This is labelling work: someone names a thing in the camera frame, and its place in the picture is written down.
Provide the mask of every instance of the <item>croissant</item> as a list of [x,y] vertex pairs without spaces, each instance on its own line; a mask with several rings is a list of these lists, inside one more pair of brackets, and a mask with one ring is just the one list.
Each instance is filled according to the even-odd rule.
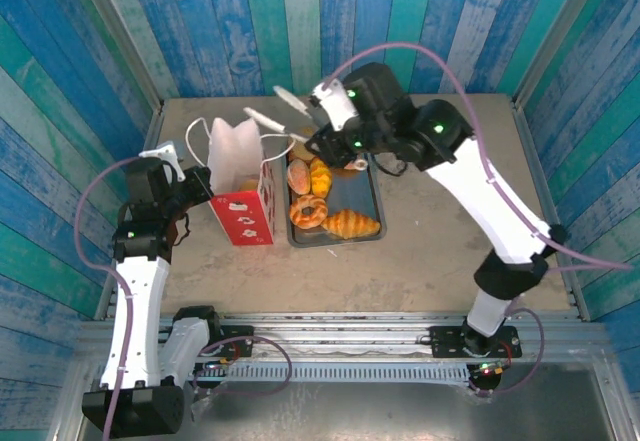
[[322,222],[322,227],[344,239],[371,236],[380,231],[380,223],[351,209],[343,209]]
[[311,160],[311,192],[319,198],[326,198],[331,189],[331,171],[320,158]]

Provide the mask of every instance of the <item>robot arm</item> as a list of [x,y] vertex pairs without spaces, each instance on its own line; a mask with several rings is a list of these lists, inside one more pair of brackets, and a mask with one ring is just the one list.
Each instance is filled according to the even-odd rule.
[[[512,300],[536,286],[553,253],[523,225],[487,180],[473,130],[450,103],[416,108],[388,66],[369,63],[342,84],[318,85],[311,104],[329,123],[306,143],[329,166],[342,167],[358,154],[391,152],[444,186],[485,232],[493,250],[474,278],[480,290],[463,333],[468,352],[484,356]],[[318,119],[317,112],[311,112]],[[562,243],[566,233],[549,226],[518,198],[490,164],[495,180],[540,233]]]

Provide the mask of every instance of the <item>golden pastry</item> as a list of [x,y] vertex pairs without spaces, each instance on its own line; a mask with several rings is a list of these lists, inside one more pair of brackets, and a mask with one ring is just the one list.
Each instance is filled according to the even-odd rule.
[[380,231],[380,223],[351,209],[343,209],[326,218],[322,227],[344,239],[372,236]]

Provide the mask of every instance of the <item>baking tray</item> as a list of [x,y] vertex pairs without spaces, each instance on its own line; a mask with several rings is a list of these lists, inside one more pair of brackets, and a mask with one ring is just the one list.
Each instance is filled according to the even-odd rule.
[[345,169],[332,169],[332,185],[329,195],[325,199],[329,208],[329,216],[337,213],[341,209],[352,209],[358,213],[375,219],[380,223],[380,231],[373,236],[363,238],[342,239],[328,233],[324,228],[318,226],[312,229],[300,229],[289,219],[289,207],[295,193],[289,189],[287,183],[287,168],[289,166],[288,157],[282,162],[283,166],[283,186],[284,186],[284,208],[285,219],[287,220],[287,238],[289,243],[296,248],[312,248],[318,246],[333,246],[336,244],[362,243],[381,239],[387,232],[387,224],[384,219],[382,209],[382,199],[376,178],[377,169],[367,156],[369,167],[365,171],[352,171]]

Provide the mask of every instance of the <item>gray floor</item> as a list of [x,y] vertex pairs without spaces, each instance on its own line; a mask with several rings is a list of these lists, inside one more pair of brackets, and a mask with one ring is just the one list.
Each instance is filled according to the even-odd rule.
[[[427,96],[415,97],[424,103]],[[460,105],[457,96],[446,96]],[[507,97],[474,95],[493,163],[521,198],[540,213],[531,175]],[[160,140],[182,140],[187,125],[203,116],[234,123],[251,106],[291,127],[303,116],[279,99],[173,99],[167,103]],[[202,129],[194,149],[206,158]],[[282,149],[269,140],[267,154]],[[187,154],[186,166],[193,160]],[[280,169],[275,167],[277,183]],[[297,249],[285,232],[282,197],[276,205],[273,246],[237,248],[229,244],[206,205],[191,212],[191,236],[174,250],[163,312],[213,304],[221,312],[467,311],[475,297],[473,273],[490,249],[484,233],[439,184],[412,169],[402,178],[379,175],[386,236],[371,243]],[[281,193],[280,186],[276,193]],[[560,277],[548,277],[527,293],[538,310],[569,308]]]
[[[529,366],[508,371],[512,381]],[[264,389],[256,384],[253,389]],[[543,366],[526,389],[491,400],[421,384],[292,384],[270,397],[219,396],[167,441],[606,441],[614,439],[591,373]],[[85,441],[100,439],[92,425]]]

